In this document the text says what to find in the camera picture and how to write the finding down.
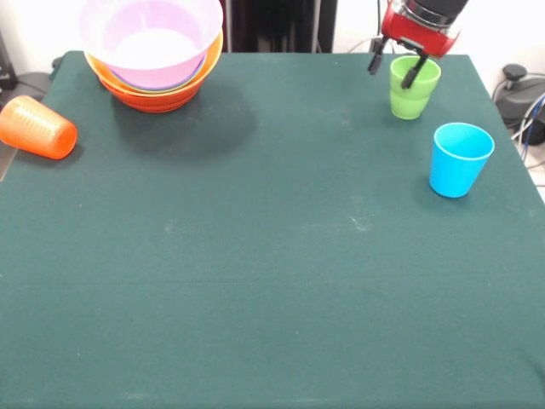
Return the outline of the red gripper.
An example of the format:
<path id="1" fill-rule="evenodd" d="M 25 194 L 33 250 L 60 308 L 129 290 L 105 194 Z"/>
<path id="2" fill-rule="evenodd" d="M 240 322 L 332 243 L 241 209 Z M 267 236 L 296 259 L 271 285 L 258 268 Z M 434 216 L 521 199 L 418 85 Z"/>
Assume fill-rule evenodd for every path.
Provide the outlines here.
<path id="1" fill-rule="evenodd" d="M 370 43 L 373 54 L 368 66 L 370 75 L 380 68 L 387 41 L 392 39 L 419 53 L 416 64 L 401 83 L 402 89 L 410 89 L 428 56 L 442 58 L 454 45 L 459 30 L 452 26 L 461 12 L 462 1 L 389 1 L 381 24 L 384 37 L 374 38 Z"/>

